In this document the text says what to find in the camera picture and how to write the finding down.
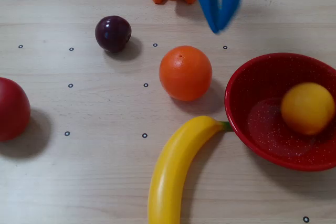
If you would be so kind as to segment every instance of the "red apple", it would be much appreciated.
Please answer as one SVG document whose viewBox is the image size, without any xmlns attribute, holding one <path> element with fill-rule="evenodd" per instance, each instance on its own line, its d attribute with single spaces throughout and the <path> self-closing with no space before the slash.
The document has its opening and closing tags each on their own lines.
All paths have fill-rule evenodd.
<svg viewBox="0 0 336 224">
<path fill-rule="evenodd" d="M 0 77 L 0 142 L 23 133 L 29 118 L 30 104 L 24 90 L 16 82 Z"/>
</svg>

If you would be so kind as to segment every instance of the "banana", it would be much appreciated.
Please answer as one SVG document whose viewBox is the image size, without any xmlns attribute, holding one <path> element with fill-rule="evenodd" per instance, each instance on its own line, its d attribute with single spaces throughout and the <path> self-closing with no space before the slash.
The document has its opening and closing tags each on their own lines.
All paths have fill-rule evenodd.
<svg viewBox="0 0 336 224">
<path fill-rule="evenodd" d="M 157 160 L 148 197 L 149 224 L 179 224 L 182 192 L 188 168 L 203 144 L 215 133 L 231 131 L 228 122 L 198 116 L 169 139 Z"/>
</svg>

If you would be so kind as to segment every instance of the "yellow lemon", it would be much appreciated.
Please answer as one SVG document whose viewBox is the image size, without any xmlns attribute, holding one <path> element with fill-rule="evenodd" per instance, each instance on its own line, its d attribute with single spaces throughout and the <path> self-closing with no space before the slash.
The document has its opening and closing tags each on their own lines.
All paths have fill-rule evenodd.
<svg viewBox="0 0 336 224">
<path fill-rule="evenodd" d="M 320 133 L 334 114 L 332 95 L 323 86 L 312 82 L 291 88 L 281 103 L 281 115 L 285 123 L 305 135 Z"/>
</svg>

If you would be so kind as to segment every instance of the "orange fruit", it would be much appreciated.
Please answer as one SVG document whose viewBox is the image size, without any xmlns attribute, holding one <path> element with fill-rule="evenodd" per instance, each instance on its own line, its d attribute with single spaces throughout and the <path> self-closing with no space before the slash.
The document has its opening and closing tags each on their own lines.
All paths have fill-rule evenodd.
<svg viewBox="0 0 336 224">
<path fill-rule="evenodd" d="M 315 135 L 320 133 L 335 115 L 335 102 L 323 86 L 306 82 L 291 88 L 281 103 L 281 115 L 294 131 Z"/>
<path fill-rule="evenodd" d="M 210 87 L 212 67 L 207 56 L 191 46 L 170 50 L 160 64 L 162 87 L 173 98 L 194 101 Z"/>
</svg>

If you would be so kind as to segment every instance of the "plum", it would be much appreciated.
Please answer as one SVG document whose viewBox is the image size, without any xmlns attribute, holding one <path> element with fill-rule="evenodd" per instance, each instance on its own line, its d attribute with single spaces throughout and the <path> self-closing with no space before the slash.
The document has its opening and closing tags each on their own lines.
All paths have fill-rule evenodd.
<svg viewBox="0 0 336 224">
<path fill-rule="evenodd" d="M 130 40 L 132 28 L 126 19 L 108 16 L 96 26 L 96 40 L 106 51 L 120 52 Z"/>
</svg>

